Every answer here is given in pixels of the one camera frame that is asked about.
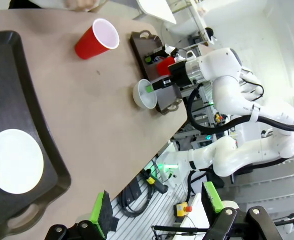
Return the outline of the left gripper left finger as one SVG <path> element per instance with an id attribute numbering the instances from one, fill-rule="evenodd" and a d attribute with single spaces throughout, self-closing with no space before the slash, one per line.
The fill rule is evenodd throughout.
<path id="1" fill-rule="evenodd" d="M 119 219 L 113 216 L 109 193 L 98 193 L 91 215 L 67 228 L 62 224 L 51 226 L 47 232 L 48 240 L 105 240 L 109 232 L 116 231 Z"/>

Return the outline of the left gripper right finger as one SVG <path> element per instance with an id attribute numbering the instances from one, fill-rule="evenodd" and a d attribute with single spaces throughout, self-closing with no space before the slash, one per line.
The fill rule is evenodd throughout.
<path id="1" fill-rule="evenodd" d="M 243 212 L 223 203 L 210 181 L 202 183 L 201 202 L 209 222 L 205 240 L 281 240 L 276 225 L 265 208 L 251 207 Z"/>

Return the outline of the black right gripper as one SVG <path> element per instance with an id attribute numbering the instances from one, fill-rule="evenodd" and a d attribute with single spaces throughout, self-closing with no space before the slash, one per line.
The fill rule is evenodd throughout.
<path id="1" fill-rule="evenodd" d="M 170 77 L 162 78 L 146 86 L 146 92 L 154 92 L 176 84 L 180 88 L 187 86 L 186 60 L 178 61 L 168 66 Z"/>

